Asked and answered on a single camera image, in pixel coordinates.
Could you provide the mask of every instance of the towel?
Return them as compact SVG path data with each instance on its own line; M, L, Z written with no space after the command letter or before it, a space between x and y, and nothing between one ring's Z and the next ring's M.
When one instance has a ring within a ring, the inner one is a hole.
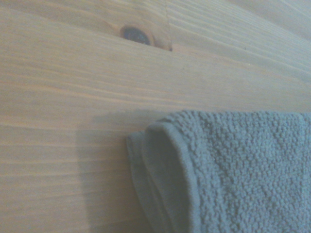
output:
M311 113L182 111L127 147L156 233L311 233Z

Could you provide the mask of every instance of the folded towel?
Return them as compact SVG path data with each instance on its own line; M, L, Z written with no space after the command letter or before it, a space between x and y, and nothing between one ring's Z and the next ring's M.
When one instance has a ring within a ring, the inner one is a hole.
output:
M311 114L183 111L127 139L156 233L310 233Z

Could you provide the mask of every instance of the gray towel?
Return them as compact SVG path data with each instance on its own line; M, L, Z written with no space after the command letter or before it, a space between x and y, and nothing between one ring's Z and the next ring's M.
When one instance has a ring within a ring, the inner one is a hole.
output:
M311 233L311 114L183 111L127 139L156 233Z

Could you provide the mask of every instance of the wooden plank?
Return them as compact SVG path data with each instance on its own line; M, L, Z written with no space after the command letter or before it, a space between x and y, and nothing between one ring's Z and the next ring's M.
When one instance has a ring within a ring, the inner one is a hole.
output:
M0 0L0 6L115 36L133 25L155 47L172 47L165 0Z
M0 232L150 232L126 136L168 112L311 111L311 86L0 7Z
M311 41L311 2L309 0L227 0L270 22Z
M309 9L303 14L301 8L293 7L291 16L279 17L281 13L276 13L278 10L282 12L282 9L276 9L280 5L279 0L269 3L250 3L247 0L232 2L244 8L225 0L168 0L173 51L185 54L191 51L203 57L226 57L310 83L311 41L301 36L304 34L308 37L311 28L310 14L306 13L310 11L310 4L305 3ZM261 8L259 14L263 17L250 12L249 8ZM287 30L301 23L299 20L302 18L304 26Z

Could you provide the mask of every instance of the wood grain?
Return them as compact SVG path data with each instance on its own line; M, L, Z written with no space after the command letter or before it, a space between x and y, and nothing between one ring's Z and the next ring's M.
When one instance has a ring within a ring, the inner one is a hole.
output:
M0 7L0 232L151 232L131 182L130 132L181 109L311 111L300 76L192 43L176 43L188 55L127 41L37 14L51 1L36 2Z
M230 2L236 4L168 0L173 50L214 54L310 83L311 21L307 12L311 5L289 0L293 7L283 0Z
M156 47L172 47L165 0L0 0L0 6L115 36L133 25L150 33Z

